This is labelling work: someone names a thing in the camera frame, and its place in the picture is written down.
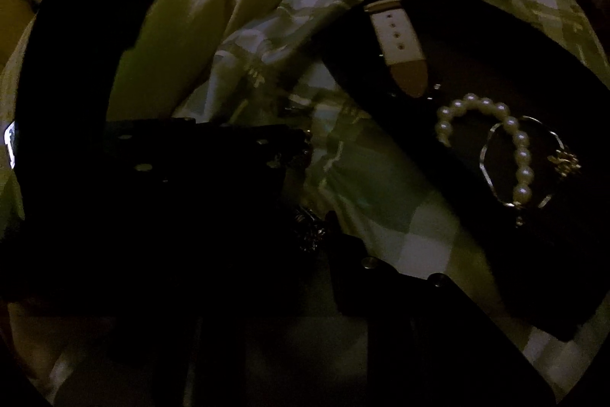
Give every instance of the gold charm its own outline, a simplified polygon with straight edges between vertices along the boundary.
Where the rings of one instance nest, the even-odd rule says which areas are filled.
[[[557,149],[555,152],[557,155],[548,156],[548,160],[557,165],[555,171],[563,178],[580,169],[578,158],[574,154],[570,154],[569,152],[560,149]]]

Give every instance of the plaid blanket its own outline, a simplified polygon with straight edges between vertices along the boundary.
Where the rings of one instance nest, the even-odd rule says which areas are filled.
[[[610,299],[569,343],[511,317],[483,252],[398,146],[308,49],[321,27],[363,0],[283,0],[219,46],[209,75],[176,111],[199,121],[287,123],[313,132],[313,160],[294,195],[337,211],[345,232],[400,272],[443,272],[487,312],[553,387],[578,381],[608,334]],[[484,0],[534,25],[610,86],[610,66],[575,0]]]

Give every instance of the checkered fabric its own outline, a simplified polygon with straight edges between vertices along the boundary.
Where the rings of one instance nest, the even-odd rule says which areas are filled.
[[[400,272],[444,272],[486,311],[560,399],[608,334],[610,299],[561,343],[512,318],[481,249],[443,197],[370,116],[334,82],[307,46],[321,27],[363,0],[283,0],[219,46],[210,73],[176,111],[199,121],[287,123],[313,132],[312,164],[298,196]],[[610,86],[610,66],[575,0],[484,0],[534,25]]]

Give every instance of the pearl bracelet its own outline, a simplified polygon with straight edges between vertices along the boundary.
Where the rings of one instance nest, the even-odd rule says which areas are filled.
[[[519,130],[519,121],[516,117],[510,115],[508,106],[503,102],[494,103],[493,100],[487,97],[479,98],[476,94],[466,94],[463,99],[454,100],[450,106],[443,106],[438,109],[438,123],[436,124],[436,135],[438,141],[446,147],[451,147],[449,136],[453,128],[451,120],[454,117],[460,117],[466,112],[476,110],[486,115],[493,115],[501,123],[494,127],[494,131],[499,126],[504,128],[504,131],[512,136],[512,142],[517,150],[515,151],[515,162],[517,163],[517,186],[512,191],[512,201],[514,207],[520,207],[529,202],[532,196],[530,185],[534,181],[534,171],[530,168],[531,154],[527,148],[530,145],[528,134]],[[483,165],[485,151],[481,151],[481,169],[485,175],[487,182],[491,184],[491,180],[487,175],[487,171]]]

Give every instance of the white watch strap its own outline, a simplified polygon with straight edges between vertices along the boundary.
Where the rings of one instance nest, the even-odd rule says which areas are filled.
[[[411,21],[400,0],[382,0],[364,6],[369,13],[386,65],[397,85],[411,97],[422,97],[428,86],[428,68]]]

